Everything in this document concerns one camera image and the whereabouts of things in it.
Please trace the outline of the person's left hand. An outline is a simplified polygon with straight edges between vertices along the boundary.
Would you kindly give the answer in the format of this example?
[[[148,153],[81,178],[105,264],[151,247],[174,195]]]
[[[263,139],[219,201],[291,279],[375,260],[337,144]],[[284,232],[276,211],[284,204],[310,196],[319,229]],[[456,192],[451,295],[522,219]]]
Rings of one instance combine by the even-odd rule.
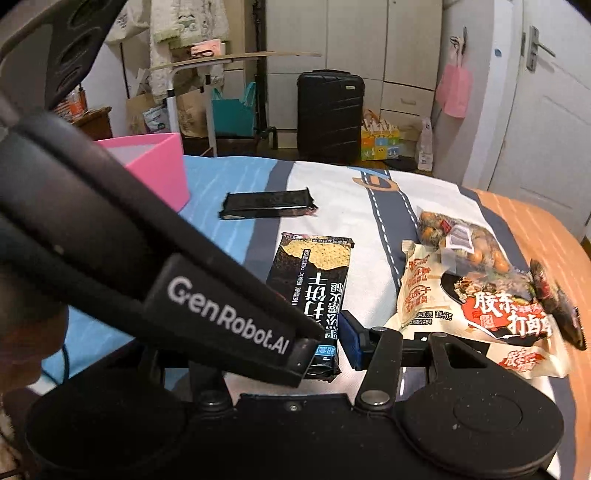
[[[1,393],[27,387],[41,376],[42,361],[64,344],[68,308],[59,305],[46,319],[26,321],[1,336]]]

